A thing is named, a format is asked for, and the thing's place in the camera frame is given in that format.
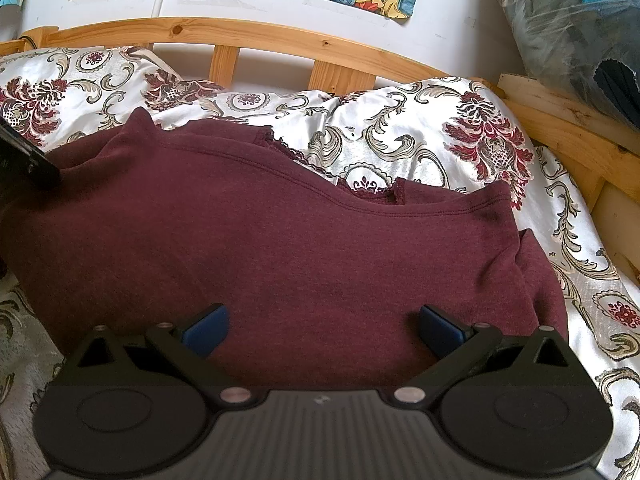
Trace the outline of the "maroon long-sleeve sweater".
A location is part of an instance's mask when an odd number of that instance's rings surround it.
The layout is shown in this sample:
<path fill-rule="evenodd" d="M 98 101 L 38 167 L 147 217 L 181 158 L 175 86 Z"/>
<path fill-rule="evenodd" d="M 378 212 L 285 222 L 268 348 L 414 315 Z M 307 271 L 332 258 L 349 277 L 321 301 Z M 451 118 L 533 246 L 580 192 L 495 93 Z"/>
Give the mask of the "maroon long-sleeve sweater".
<path fill-rule="evenodd" d="M 401 384 L 431 364 L 429 304 L 508 335 L 567 330 L 563 294 L 509 187 L 461 194 L 399 179 L 383 192 L 314 174 L 267 127 L 146 110 L 50 155 L 55 196 L 1 218 L 1 257 L 58 350 L 94 326 L 141 333 L 213 304 L 213 360 L 249 385 Z"/>

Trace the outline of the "wooden bed frame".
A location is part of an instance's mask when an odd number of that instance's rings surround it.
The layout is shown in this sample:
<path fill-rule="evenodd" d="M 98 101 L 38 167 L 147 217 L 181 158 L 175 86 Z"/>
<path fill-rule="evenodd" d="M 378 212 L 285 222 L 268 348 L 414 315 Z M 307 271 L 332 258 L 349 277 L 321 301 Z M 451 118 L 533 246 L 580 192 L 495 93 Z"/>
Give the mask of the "wooden bed frame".
<path fill-rule="evenodd" d="M 231 18 L 133 18 L 69 29 L 44 26 L 2 42 L 2 54 L 44 47 L 152 48 L 209 44 L 209 80 L 230 87 L 241 49 L 288 54 L 314 63 L 306 84 L 343 94 L 380 78 L 413 82 L 440 70 L 399 54 L 324 32 Z M 574 177 L 615 265 L 639 276 L 639 135 L 539 81 L 503 74 L 487 88 L 503 99 L 529 136 L 548 146 Z"/>

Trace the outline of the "grey plastic-wrapped bundle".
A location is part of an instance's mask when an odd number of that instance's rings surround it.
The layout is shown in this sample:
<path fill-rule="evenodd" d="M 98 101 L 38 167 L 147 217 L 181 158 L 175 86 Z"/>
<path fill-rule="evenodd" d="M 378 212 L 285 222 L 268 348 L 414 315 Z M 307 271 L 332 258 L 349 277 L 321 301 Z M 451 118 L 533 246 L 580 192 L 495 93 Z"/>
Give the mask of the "grey plastic-wrapped bundle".
<path fill-rule="evenodd" d="M 498 0 L 526 72 L 639 128 L 639 0 Z"/>

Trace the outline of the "floral white satin bedspread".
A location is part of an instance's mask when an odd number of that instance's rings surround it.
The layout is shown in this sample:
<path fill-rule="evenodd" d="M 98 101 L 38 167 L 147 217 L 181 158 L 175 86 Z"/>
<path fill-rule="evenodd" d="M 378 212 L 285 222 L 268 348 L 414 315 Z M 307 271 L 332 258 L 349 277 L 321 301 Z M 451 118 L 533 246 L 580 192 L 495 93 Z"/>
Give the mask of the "floral white satin bedspread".
<path fill-rule="evenodd" d="M 330 96 L 233 92 L 179 76 L 145 49 L 42 49 L 1 61 L 1 115 L 45 150 L 126 122 L 137 108 L 173 129 L 218 118 L 268 125 L 331 181 L 381 192 L 397 179 L 461 193 L 510 185 L 559 278 L 570 346 L 614 417 L 600 471 L 639 474 L 637 207 L 606 188 L 591 203 L 570 163 L 481 84 L 450 77 Z"/>

